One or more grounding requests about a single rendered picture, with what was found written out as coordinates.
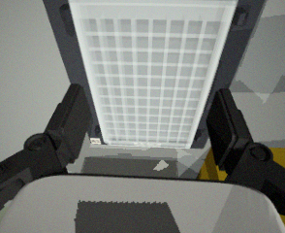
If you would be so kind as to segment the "yellow open-top bin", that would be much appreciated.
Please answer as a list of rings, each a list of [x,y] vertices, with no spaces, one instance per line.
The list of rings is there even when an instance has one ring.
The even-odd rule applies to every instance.
[[[285,148],[269,148],[273,153],[273,160],[285,167]],[[218,166],[215,165],[212,150],[210,150],[206,156],[204,164],[196,179],[218,180],[225,181],[228,174],[225,171],[219,171]],[[280,215],[285,225],[285,216]]]

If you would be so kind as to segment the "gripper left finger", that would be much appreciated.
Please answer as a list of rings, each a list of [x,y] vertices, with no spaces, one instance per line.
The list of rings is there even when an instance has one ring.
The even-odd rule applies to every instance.
[[[23,150],[0,162],[0,211],[26,183],[46,175],[68,173],[66,166],[79,158],[90,120],[83,86],[71,83],[44,133],[30,136]]]

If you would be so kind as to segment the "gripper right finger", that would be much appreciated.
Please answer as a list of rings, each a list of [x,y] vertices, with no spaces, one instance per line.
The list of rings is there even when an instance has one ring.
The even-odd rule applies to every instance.
[[[261,191],[285,216],[285,168],[273,161],[267,146],[254,143],[230,89],[215,92],[206,127],[215,165],[228,174],[225,181]]]

